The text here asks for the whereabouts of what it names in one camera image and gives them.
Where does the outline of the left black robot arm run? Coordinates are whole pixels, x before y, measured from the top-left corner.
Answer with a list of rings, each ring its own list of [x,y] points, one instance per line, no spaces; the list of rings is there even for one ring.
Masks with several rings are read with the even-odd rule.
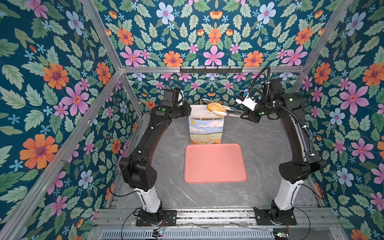
[[[152,167],[155,150],[172,121],[190,114],[191,107],[187,103],[173,107],[156,106],[150,111],[149,123],[140,142],[127,158],[120,160],[124,182],[139,195],[145,216],[153,224],[163,219],[163,205],[155,189],[158,173]]]

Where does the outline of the painted landscape paper bag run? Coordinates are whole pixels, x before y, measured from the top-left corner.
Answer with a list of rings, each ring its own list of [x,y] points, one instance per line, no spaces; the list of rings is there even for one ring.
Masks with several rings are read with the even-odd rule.
[[[192,111],[189,116],[191,144],[208,145],[222,142],[225,119],[207,110],[207,105],[212,102],[201,99],[198,104],[191,105]]]

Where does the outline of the sesame bun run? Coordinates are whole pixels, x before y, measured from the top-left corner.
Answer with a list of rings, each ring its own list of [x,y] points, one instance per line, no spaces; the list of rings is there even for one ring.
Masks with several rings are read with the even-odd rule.
[[[227,112],[227,109],[223,105],[215,102],[209,103],[207,105],[207,110],[210,112]]]

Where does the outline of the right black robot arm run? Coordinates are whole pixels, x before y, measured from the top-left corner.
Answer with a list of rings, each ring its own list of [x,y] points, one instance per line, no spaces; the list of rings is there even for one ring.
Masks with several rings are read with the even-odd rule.
[[[299,93],[285,93],[280,81],[271,80],[271,68],[264,67],[256,80],[266,74],[267,80],[257,92],[261,99],[254,97],[255,82],[248,92],[241,91],[236,102],[246,107],[241,119],[258,123],[263,116],[275,114],[281,120],[288,135],[292,160],[279,165],[282,181],[277,196],[269,210],[254,208],[257,225],[296,225],[294,200],[309,175],[324,169],[327,165],[315,151],[311,133],[305,123],[304,102]]]

